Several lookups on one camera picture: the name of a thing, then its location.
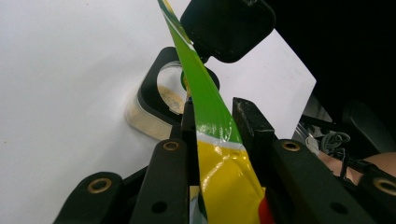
yellow wrapper section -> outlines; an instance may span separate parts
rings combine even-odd
[[[258,208],[264,189],[245,149],[214,146],[198,139],[198,158],[209,223],[260,223]]]

white tabletop surface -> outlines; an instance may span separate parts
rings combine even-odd
[[[178,17],[189,1],[169,1]],[[127,102],[173,46],[157,1],[0,0],[0,223],[51,223],[84,177],[131,175],[158,142]],[[291,138],[315,79],[276,31],[237,63],[206,64]]]

person's skin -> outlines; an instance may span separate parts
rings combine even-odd
[[[328,156],[323,152],[319,152],[318,158],[323,161],[324,164],[333,172],[334,175],[339,176],[341,172],[342,162]],[[374,165],[379,169],[387,172],[390,175],[396,176],[396,152],[386,152],[377,154],[364,159]],[[355,185],[358,185],[362,174],[355,171],[354,169],[348,167],[346,169],[346,178],[350,179]]]

tangled wires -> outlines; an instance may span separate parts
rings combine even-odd
[[[347,151],[340,147],[343,143],[347,143],[350,140],[350,136],[347,133],[327,133],[323,136],[320,141],[320,149],[335,158],[341,159],[342,168],[340,177],[343,179],[347,178]]]

open black lid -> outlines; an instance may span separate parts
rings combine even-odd
[[[271,34],[276,16],[263,0],[191,0],[180,22],[201,58],[234,63]]]

